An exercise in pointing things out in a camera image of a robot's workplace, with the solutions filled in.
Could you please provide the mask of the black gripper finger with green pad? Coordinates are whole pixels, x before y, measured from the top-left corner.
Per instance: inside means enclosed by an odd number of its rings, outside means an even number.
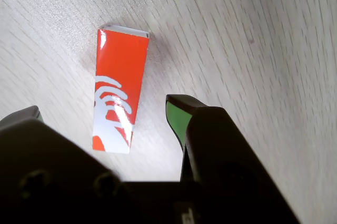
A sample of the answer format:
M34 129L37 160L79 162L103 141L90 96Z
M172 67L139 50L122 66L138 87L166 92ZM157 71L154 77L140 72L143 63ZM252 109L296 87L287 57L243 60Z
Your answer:
M50 128L37 106L1 119L1 223L136 223L116 175Z
M188 176L201 187L204 223L298 223L224 108L169 94L165 112L184 149Z

